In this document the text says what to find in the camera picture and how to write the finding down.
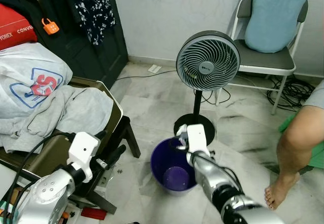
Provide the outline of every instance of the purple bucket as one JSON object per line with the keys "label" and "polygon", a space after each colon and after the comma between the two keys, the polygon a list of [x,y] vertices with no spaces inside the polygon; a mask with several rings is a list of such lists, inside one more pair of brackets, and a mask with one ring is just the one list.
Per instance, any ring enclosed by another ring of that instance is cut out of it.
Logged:
{"label": "purple bucket", "polygon": [[151,169],[157,182],[171,195],[181,196],[197,185],[194,170],[186,154],[170,148],[180,145],[178,139],[166,139],[156,146],[151,156]]}

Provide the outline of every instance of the orange padlock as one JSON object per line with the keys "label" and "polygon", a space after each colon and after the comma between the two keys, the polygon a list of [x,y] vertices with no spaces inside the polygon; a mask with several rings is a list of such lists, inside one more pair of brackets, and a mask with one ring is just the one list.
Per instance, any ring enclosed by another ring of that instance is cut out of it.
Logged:
{"label": "orange padlock", "polygon": [[44,25],[43,29],[46,31],[47,34],[51,35],[53,33],[56,33],[60,30],[60,28],[56,25],[55,22],[52,22],[47,18],[48,24],[44,23],[44,18],[42,18],[42,24]]}

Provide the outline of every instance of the black door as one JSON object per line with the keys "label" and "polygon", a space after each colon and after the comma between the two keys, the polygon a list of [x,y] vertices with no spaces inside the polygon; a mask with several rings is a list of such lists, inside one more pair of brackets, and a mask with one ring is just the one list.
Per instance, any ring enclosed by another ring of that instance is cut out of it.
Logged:
{"label": "black door", "polygon": [[[104,32],[104,41],[93,46],[86,33],[77,24],[77,16],[69,8],[69,0],[19,0],[31,14],[38,41],[64,60],[74,76],[100,80],[112,86],[128,61],[127,49],[115,0],[110,0],[117,25]],[[41,23],[46,16],[54,21],[60,31],[47,35]]]}

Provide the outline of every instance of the white tile floor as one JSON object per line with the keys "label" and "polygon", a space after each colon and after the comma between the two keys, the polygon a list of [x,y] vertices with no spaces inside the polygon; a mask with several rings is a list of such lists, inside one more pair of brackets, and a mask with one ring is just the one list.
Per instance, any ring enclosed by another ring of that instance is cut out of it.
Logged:
{"label": "white tile floor", "polygon": [[[149,67],[129,64],[120,77],[151,75],[147,72]],[[174,69],[164,67],[160,72]],[[267,83],[261,78],[253,80]],[[272,116],[272,105],[261,91],[233,86],[226,89],[231,93],[229,101],[218,107],[208,103],[201,105],[200,113],[217,128],[217,136],[209,149],[216,151],[220,164],[237,173],[245,193],[264,205],[264,189],[275,179],[275,173],[269,169],[275,169],[277,165],[275,148],[280,136],[277,128],[292,112],[278,109]],[[124,115],[131,119],[142,155],[136,159],[127,149],[117,163],[106,191],[107,199],[117,206],[117,212],[108,214],[101,223],[222,223],[200,187],[195,187],[186,196],[173,197],[160,189],[150,171],[150,155],[154,147],[173,136],[173,124],[178,117],[192,112],[192,89],[181,82],[176,72],[170,72],[116,81],[111,92],[120,102]],[[222,97],[226,99],[228,95],[223,93]],[[323,223],[323,183],[322,170],[306,173],[276,213],[287,224]]]}

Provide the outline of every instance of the blue pillow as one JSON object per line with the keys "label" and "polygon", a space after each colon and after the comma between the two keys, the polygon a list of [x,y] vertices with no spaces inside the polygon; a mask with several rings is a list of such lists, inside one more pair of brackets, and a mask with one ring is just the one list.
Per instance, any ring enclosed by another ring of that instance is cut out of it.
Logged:
{"label": "blue pillow", "polygon": [[297,18],[306,0],[253,0],[245,33],[248,47],[264,53],[281,51],[296,34]]}

